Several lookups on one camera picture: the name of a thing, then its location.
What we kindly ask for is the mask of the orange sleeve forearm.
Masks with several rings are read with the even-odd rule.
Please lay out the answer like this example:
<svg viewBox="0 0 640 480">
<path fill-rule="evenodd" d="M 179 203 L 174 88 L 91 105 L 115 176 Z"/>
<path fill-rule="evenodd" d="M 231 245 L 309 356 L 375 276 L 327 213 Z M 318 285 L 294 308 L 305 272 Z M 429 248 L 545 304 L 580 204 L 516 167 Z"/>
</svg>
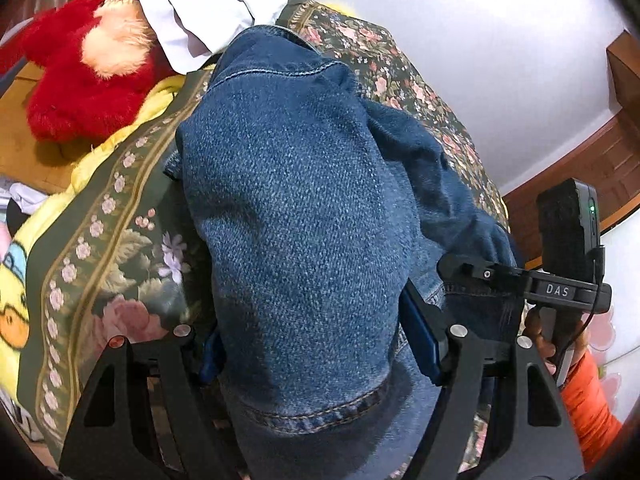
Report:
<svg viewBox="0 0 640 480">
<path fill-rule="evenodd" d="M 622 423 L 608 406 L 597 363 L 589 351 L 568 374 L 561 396 L 578 437 L 585 470 L 589 470 L 602 458 L 622 429 Z"/>
</svg>

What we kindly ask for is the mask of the person right hand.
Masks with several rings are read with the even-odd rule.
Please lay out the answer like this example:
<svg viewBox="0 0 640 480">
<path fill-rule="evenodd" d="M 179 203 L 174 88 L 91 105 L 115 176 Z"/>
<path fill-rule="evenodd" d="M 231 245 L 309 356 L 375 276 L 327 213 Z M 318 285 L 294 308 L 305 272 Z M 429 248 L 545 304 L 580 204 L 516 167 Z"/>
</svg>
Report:
<svg viewBox="0 0 640 480">
<path fill-rule="evenodd" d="M 544 365 L 551 375 L 555 373 L 556 366 L 551 362 L 555 356 L 555 345 L 542 334 L 542 323 L 539 312 L 536 309 L 528 312 L 525 320 L 524 335 L 533 341 Z M 575 341 L 574 356 L 570 370 L 577 366 L 588 350 L 588 330 L 584 330 Z"/>
</svg>

